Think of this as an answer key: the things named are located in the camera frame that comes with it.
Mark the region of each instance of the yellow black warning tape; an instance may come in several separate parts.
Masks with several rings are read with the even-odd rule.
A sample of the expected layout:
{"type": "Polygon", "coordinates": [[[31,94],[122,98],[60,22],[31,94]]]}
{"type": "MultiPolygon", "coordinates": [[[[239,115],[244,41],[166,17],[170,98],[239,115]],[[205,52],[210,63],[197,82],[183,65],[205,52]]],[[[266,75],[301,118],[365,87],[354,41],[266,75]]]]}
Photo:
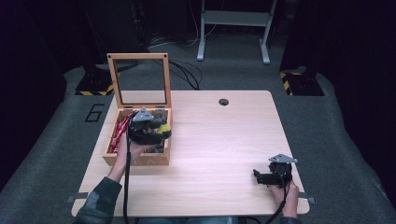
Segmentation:
{"type": "Polygon", "coordinates": [[[285,88],[286,94],[293,95],[293,92],[291,91],[291,88],[290,88],[290,84],[289,84],[288,80],[286,79],[285,72],[280,72],[280,77],[282,78],[283,87],[285,88]]]}
{"type": "Polygon", "coordinates": [[[111,84],[106,91],[76,91],[76,95],[109,95],[111,92],[113,92],[113,89],[113,84],[111,84]]]}

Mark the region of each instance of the yellow object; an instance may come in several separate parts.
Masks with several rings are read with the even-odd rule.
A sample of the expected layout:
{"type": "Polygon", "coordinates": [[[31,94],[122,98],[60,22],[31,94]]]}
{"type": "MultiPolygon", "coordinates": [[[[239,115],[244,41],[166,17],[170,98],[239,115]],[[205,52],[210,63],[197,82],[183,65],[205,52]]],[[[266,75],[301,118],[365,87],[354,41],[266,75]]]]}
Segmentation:
{"type": "Polygon", "coordinates": [[[171,126],[169,124],[163,124],[157,129],[157,133],[166,133],[171,131],[171,126]]]}

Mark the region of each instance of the hand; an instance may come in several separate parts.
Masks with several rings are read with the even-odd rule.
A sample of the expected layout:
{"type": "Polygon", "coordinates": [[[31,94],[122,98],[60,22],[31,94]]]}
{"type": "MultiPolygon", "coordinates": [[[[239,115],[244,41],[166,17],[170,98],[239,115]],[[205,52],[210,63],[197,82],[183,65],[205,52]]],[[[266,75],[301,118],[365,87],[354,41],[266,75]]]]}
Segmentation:
{"type": "MultiPolygon", "coordinates": [[[[280,204],[284,198],[284,190],[280,189],[278,186],[268,186],[274,194],[277,204],[280,204]]],[[[288,196],[286,197],[285,207],[282,209],[282,214],[284,217],[296,217],[297,218],[297,205],[300,190],[291,180],[289,184],[285,187],[286,190],[289,189],[288,196]]]]}
{"type": "MultiPolygon", "coordinates": [[[[140,146],[137,143],[132,142],[130,145],[131,162],[137,160],[143,151],[145,151],[151,147],[152,146],[140,146]]],[[[107,176],[108,178],[120,183],[121,178],[125,172],[126,153],[127,153],[126,134],[123,133],[120,138],[120,147],[119,147],[119,152],[117,153],[116,163],[114,163],[113,168],[111,168],[111,171],[107,176]]]]}

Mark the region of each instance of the gray floor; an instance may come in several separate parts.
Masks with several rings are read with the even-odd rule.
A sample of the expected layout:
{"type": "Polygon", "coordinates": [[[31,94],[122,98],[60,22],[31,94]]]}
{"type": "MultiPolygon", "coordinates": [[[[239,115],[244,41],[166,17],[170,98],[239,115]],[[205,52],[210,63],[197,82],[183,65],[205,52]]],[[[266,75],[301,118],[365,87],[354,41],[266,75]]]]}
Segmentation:
{"type": "MultiPolygon", "coordinates": [[[[262,63],[259,38],[235,35],[207,40],[203,62],[196,61],[197,43],[188,48],[167,44],[149,50],[168,52],[170,60],[198,66],[203,73],[201,90],[268,90],[273,94],[291,151],[299,160],[304,188],[318,201],[300,216],[303,223],[396,223],[395,209],[375,172],[344,129],[332,84],[318,75],[324,97],[288,96],[278,72],[286,37],[274,39],[270,65],[262,63]]],[[[64,102],[0,194],[0,223],[73,221],[72,204],[65,199],[78,192],[113,97],[76,96],[75,87],[83,74],[82,68],[64,74],[68,83],[64,102]],[[94,104],[103,104],[96,107],[103,111],[99,121],[84,122],[94,104]]],[[[171,87],[191,90],[175,75],[171,87]]]]}

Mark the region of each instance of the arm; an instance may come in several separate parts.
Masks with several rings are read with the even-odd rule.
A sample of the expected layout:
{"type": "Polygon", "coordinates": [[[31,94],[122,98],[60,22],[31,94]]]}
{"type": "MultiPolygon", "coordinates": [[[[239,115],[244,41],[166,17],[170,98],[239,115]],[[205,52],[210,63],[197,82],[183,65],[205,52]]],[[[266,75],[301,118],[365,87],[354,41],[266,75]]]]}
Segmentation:
{"type": "MultiPolygon", "coordinates": [[[[274,194],[277,204],[283,201],[284,192],[278,186],[268,186],[274,194]]],[[[297,218],[297,206],[300,190],[291,180],[285,187],[289,188],[288,196],[286,197],[285,206],[282,209],[283,217],[280,219],[281,224],[300,224],[301,221],[297,218]]]]}
{"type": "MultiPolygon", "coordinates": [[[[131,161],[137,160],[140,154],[150,147],[139,146],[132,142],[130,146],[131,161]]],[[[111,168],[108,176],[104,177],[90,193],[84,206],[78,210],[75,223],[111,223],[116,200],[122,188],[120,181],[125,172],[126,152],[126,135],[124,133],[120,139],[120,149],[116,163],[111,168]]]]}

